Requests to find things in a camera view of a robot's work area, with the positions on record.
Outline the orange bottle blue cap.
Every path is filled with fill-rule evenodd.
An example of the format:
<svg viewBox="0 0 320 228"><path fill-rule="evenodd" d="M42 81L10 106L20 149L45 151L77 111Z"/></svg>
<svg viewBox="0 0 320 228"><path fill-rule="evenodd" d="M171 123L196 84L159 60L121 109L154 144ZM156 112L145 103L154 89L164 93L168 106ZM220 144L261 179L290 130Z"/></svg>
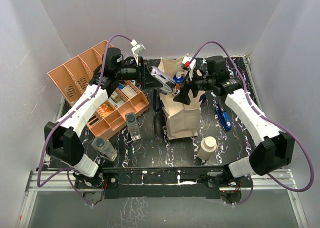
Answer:
<svg viewBox="0 0 320 228"><path fill-rule="evenodd" d="M178 71L174 76L173 79L175 81L175 86L177 90L180 90L180 85L182 81L184 80L184 72L183 71Z"/></svg>

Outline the beige canvas tote bag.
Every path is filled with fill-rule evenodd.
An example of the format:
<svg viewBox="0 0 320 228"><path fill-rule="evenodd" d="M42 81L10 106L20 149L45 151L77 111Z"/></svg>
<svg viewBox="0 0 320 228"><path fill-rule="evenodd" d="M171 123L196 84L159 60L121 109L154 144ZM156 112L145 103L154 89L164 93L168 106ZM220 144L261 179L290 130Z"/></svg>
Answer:
<svg viewBox="0 0 320 228"><path fill-rule="evenodd" d="M177 59L161 58L158 68L171 78L178 72L181 72L182 76L185 77L187 71L181 68L183 60L183 56ZM202 101L206 99L204 95L204 91L199 91L197 96L193 97L192 91L189 91L188 97L190 98L190 104L186 105L175 102L172 94L159 94L159 99L163 103L162 110L166 118L167 137L170 140L195 137L198 135L201 119L201 104Z"/></svg>

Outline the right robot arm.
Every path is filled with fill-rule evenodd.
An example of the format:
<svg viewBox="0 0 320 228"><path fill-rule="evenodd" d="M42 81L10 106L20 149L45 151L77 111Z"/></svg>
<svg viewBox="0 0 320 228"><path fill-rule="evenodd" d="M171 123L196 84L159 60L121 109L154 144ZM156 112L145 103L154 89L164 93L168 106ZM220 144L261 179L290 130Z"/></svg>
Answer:
<svg viewBox="0 0 320 228"><path fill-rule="evenodd" d="M224 97L229 107L249 131L255 150L247 157L231 162L223 167L223 182L233 187L241 177L248 175L266 175L287 166L292 161L295 140L287 132L281 131L272 123L263 119L263 113L253 102L249 93L237 78L231 78L226 60L221 55L206 60L207 72L195 68L196 63L189 56L181 62L181 68L187 71L175 102L190 104L189 93L196 96L199 91L212 91L216 96Z"/></svg>

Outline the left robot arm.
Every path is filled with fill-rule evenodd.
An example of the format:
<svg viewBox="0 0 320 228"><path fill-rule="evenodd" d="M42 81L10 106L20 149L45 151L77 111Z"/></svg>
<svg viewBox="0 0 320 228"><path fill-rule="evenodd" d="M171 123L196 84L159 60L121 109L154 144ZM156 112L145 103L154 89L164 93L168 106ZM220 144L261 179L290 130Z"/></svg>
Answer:
<svg viewBox="0 0 320 228"><path fill-rule="evenodd" d="M56 123L48 122L44 127L45 153L86 176L86 182L93 188L103 183L104 176L98 172L99 165L86 155L81 133L98 108L118 88L118 83L131 80L144 90L162 87L156 72L141 56L124 58L119 48L109 47L71 109Z"/></svg>

